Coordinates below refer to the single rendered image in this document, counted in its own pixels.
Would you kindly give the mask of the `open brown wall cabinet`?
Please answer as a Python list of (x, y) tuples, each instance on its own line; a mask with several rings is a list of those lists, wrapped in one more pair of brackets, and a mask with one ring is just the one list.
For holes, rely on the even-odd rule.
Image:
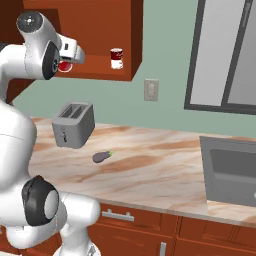
[[(56, 31), (75, 39), (85, 62), (59, 77), (130, 81), (142, 62), (144, 0), (23, 0)], [(111, 68), (112, 48), (123, 50), (123, 68)]]

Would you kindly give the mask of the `grey sink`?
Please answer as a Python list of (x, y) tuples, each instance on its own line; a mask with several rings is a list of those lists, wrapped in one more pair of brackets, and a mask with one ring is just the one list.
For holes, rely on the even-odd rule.
[(256, 207), (256, 142), (200, 137), (206, 198)]

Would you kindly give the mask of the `grey framed window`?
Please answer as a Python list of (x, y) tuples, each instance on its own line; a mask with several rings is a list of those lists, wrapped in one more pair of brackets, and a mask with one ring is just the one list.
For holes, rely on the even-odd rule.
[(256, 115), (256, 0), (198, 0), (184, 107)]

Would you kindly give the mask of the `purple eggplant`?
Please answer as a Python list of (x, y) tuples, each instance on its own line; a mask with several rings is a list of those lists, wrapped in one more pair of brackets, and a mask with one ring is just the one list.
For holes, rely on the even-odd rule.
[(94, 163), (101, 163), (112, 155), (113, 151), (98, 152), (93, 155), (92, 160)]

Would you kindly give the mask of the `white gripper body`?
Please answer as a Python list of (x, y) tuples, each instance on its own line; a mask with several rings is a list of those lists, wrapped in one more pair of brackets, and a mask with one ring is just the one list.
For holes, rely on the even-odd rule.
[(61, 59), (75, 64), (83, 64), (85, 53), (79, 45), (66, 44), (61, 50)]

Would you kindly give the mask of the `red and white can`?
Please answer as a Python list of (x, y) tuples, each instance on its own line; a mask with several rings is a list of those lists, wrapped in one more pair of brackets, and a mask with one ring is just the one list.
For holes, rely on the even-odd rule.
[(123, 68), (123, 50), (121, 48), (112, 48), (111, 53), (111, 68), (122, 69)]

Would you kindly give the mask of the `grey toaster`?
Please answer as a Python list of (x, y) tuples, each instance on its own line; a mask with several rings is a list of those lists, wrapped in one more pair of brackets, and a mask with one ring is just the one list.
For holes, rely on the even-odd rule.
[(95, 128), (93, 105), (67, 102), (52, 118), (52, 128), (58, 147), (83, 147)]

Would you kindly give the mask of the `brown base cabinet door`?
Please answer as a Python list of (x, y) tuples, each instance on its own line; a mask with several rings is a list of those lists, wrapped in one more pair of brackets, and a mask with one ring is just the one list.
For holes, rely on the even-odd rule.
[(256, 256), (256, 252), (178, 239), (174, 256)]
[(172, 237), (125, 233), (98, 225), (89, 227), (88, 233), (102, 256), (159, 256), (161, 242), (166, 243), (165, 256), (173, 255)]

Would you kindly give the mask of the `brown drawer front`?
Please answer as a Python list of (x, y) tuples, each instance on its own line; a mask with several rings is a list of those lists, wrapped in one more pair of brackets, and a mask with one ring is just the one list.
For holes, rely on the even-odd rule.
[[(120, 214), (129, 212), (135, 217), (135, 221), (129, 222), (103, 217), (102, 212), (108, 209)], [(102, 203), (101, 214), (96, 224), (125, 233), (172, 237), (176, 232), (177, 222), (178, 217), (175, 215)]]
[(179, 237), (256, 252), (256, 228), (183, 217)]

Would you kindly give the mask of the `beige wall outlet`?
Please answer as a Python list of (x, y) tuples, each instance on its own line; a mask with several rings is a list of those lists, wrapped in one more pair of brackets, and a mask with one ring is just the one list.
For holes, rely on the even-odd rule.
[(158, 101), (158, 79), (145, 79), (144, 80), (144, 100), (145, 101)]

